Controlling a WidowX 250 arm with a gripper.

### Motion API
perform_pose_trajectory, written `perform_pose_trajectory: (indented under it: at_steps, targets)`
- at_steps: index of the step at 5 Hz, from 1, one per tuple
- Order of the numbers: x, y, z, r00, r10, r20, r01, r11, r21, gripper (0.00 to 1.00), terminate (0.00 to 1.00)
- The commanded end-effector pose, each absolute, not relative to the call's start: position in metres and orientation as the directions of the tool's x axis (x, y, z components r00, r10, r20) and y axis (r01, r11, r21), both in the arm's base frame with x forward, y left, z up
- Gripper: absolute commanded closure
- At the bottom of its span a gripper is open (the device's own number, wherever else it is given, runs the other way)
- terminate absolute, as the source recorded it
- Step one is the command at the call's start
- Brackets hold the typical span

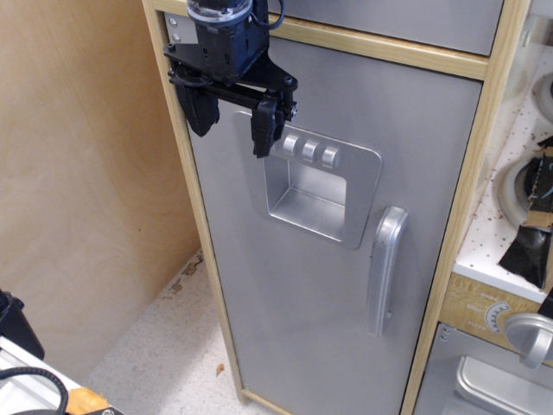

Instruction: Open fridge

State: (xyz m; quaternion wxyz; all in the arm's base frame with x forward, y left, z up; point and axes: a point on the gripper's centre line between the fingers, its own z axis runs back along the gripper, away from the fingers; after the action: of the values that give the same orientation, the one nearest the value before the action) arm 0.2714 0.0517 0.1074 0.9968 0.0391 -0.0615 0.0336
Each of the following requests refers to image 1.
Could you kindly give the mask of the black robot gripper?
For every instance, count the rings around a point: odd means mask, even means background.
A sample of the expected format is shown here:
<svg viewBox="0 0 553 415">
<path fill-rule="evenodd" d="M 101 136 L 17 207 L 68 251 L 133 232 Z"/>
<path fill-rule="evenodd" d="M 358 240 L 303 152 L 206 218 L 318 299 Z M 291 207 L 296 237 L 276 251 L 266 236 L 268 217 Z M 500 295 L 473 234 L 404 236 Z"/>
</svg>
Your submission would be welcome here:
<svg viewBox="0 0 553 415">
<path fill-rule="evenodd" d="M 230 25 L 195 24 L 196 44 L 170 43 L 163 53 L 183 72 L 176 95 L 193 132 L 204 137 L 219 122 L 219 100 L 202 88 L 218 86 L 241 99 L 264 96 L 251 115 L 251 135 L 256 158 L 267 157 L 282 136 L 284 113 L 296 113 L 293 92 L 297 80 L 269 57 L 269 30 L 250 17 Z"/>
</svg>

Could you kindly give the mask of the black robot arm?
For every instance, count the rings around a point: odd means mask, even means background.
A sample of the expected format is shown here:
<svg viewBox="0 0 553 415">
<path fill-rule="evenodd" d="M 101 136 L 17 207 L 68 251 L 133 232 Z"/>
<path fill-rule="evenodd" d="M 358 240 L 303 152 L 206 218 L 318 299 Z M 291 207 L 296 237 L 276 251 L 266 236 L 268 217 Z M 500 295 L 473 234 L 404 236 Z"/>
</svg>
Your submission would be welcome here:
<svg viewBox="0 0 553 415">
<path fill-rule="evenodd" d="M 253 153 L 267 157 L 286 122 L 297 113 L 298 82 L 269 57 L 270 32 L 265 1 L 189 1 L 197 43 L 170 43 L 164 50 L 169 81 L 189 126 L 205 136 L 219 121 L 219 102 L 251 110 Z"/>
</svg>

